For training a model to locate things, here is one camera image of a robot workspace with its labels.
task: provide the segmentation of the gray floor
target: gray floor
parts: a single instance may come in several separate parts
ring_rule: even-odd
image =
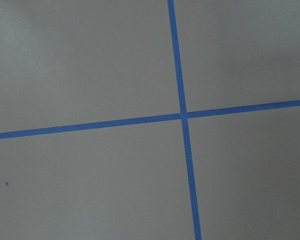
[[[188,111],[300,100],[300,0],[174,4]],[[179,112],[165,0],[0,0],[0,132]],[[300,240],[300,106],[189,130],[202,239]],[[181,121],[1,139],[27,239],[195,239]]]

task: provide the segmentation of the gray surface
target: gray surface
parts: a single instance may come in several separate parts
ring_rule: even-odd
[[[194,239],[180,121],[0,140],[0,240],[28,239]]]
[[[300,240],[300,107],[189,120],[204,240]]]
[[[0,132],[179,111],[166,1],[0,0]]]
[[[300,99],[300,0],[176,0],[189,111]]]

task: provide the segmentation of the floor tile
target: floor tile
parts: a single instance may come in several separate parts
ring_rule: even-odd
[[[179,112],[168,7],[0,1],[0,132]]]
[[[300,240],[300,107],[189,127],[202,239]]]
[[[300,0],[175,0],[188,111],[300,99]]]
[[[194,239],[182,136],[175,120],[0,140],[0,240]]]

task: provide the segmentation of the vertical blue line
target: vertical blue line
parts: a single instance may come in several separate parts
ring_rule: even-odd
[[[181,59],[180,59],[175,5],[174,5],[174,0],[167,0],[167,3],[168,3],[171,38],[172,38],[172,46],[173,46],[173,54],[174,54],[176,82],[178,88],[179,105],[180,105],[180,113],[181,113],[183,143],[184,143],[184,152],[185,152],[185,160],[186,160],[186,169],[188,174],[188,184],[189,184],[189,191],[190,191],[194,236],[195,236],[195,240],[201,240],[202,237],[201,237],[201,228],[200,228],[198,201],[197,201],[197,191],[196,191],[194,165],[192,160],[184,80],[182,75],[182,67],[181,67]]]

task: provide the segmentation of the blue line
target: blue line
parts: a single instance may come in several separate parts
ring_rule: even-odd
[[[30,129],[30,130],[9,131],[9,132],[1,132],[0,139],[74,132],[74,131],[82,131],[82,130],[89,130],[89,129],[102,129],[102,128],[110,128],[110,127],[118,127],[118,126],[135,125],[135,124],[156,123],[156,122],[164,122],[164,121],[179,120],[179,119],[181,119],[180,113],[174,113],[174,114],[128,118],[128,119],[112,120],[112,121],[83,123],[83,124],[67,125],[67,126],[54,126],[54,127],[45,127],[45,128]]]
[[[291,108],[291,107],[298,107],[298,106],[300,106],[300,100],[281,101],[281,102],[272,102],[272,103],[248,105],[248,106],[236,106],[236,107],[227,107],[227,108],[212,109],[212,110],[191,111],[188,112],[187,116],[189,119],[192,119],[192,118],[200,118],[200,117],[225,115],[225,114],[237,114],[237,113],[271,110],[271,109]]]
[[[201,240],[202,239],[201,227],[200,227],[200,219],[199,219],[194,165],[193,165],[192,151],[191,151],[190,133],[189,133],[189,126],[188,126],[188,113],[187,113],[187,106],[186,106],[184,80],[182,75],[181,58],[180,58],[180,50],[179,50],[175,6],[173,0],[167,0],[167,3],[168,3],[171,38],[172,38],[172,46],[173,46],[173,54],[174,54],[176,82],[178,88],[179,105],[180,105],[180,113],[181,113],[184,153],[185,153],[186,169],[188,174],[188,184],[189,184],[189,191],[190,191],[194,236],[195,236],[195,240]]]

